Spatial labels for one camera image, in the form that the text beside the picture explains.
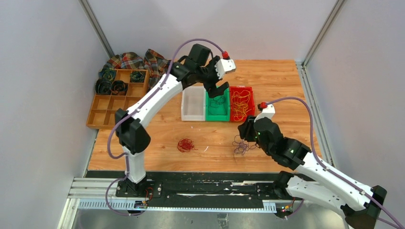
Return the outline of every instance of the white bin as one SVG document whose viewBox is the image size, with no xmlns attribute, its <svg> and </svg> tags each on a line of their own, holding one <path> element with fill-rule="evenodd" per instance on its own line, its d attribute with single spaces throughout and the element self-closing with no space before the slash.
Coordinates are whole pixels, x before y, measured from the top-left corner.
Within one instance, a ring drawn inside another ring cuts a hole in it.
<svg viewBox="0 0 405 229">
<path fill-rule="evenodd" d="M 182 121 L 205 121 L 205 89 L 202 86 L 192 86 L 182 92 L 181 97 Z"/>
</svg>

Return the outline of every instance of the wooden table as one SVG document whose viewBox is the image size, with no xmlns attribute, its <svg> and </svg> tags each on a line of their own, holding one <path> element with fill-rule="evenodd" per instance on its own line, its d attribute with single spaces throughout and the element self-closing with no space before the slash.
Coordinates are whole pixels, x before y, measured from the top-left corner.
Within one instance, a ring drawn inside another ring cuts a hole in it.
<svg viewBox="0 0 405 229">
<path fill-rule="evenodd" d="M 304 99 L 294 61 L 239 60 L 236 72 L 227 74 L 231 86 L 251 86 L 255 104 L 285 96 Z M 151 143 L 145 152 L 147 171 L 205 171 L 205 172 L 279 172 L 290 171 L 278 165 L 261 149 L 252 149 L 245 155 L 235 155 L 232 142 L 238 134 L 232 122 L 182 122 L 181 94 L 170 100 L 147 127 Z M 295 138 L 310 146 L 309 115 L 298 101 L 275 104 L 276 122 L 284 136 Z M 113 160 L 107 153 L 109 130 L 100 130 L 90 159 L 88 170 L 125 170 L 124 158 Z M 195 148 L 181 153 L 177 143 L 182 138 L 194 141 Z M 122 153 L 115 137 L 111 143 L 114 155 Z M 316 151 L 320 156 L 318 143 Z"/>
</svg>

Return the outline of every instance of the wooden compartment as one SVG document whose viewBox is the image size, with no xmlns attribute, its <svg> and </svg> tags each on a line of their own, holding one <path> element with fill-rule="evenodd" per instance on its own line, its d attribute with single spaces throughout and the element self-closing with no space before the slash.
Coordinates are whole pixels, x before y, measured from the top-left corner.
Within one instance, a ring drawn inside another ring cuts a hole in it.
<svg viewBox="0 0 405 229">
<path fill-rule="evenodd" d="M 128 83 L 126 95 L 94 95 L 93 103 L 90 107 L 87 118 L 87 126 L 93 129 L 112 129 L 115 124 L 115 112 L 121 108 L 127 110 L 128 107 L 136 104 L 148 91 L 149 71 L 139 69 L 115 69 L 115 81 L 122 80 Z M 145 81 L 143 83 L 130 83 L 132 72 L 144 72 Z"/>
</svg>

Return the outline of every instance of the plaid cloth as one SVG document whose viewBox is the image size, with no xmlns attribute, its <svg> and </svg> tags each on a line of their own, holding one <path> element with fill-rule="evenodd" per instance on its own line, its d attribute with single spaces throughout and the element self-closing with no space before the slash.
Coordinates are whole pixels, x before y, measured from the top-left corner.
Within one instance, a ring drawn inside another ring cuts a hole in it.
<svg viewBox="0 0 405 229">
<path fill-rule="evenodd" d="M 125 52 L 115 55 L 107 61 L 103 69 L 98 73 L 100 78 L 104 77 L 110 69 L 146 69 L 149 71 L 149 89 L 154 87 L 162 75 L 167 71 L 170 61 L 152 49 L 148 49 L 145 58 L 142 60 L 134 52 Z"/>
</svg>

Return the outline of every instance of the red string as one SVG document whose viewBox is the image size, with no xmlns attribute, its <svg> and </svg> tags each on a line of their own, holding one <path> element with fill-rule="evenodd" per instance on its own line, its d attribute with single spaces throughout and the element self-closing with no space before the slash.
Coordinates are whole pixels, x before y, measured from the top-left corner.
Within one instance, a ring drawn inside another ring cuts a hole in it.
<svg viewBox="0 0 405 229">
<path fill-rule="evenodd" d="M 188 138 L 183 138 L 182 140 L 180 140 L 177 144 L 177 149 L 182 153 L 190 152 L 191 150 L 197 150 L 196 148 L 194 148 L 192 140 Z"/>
</svg>

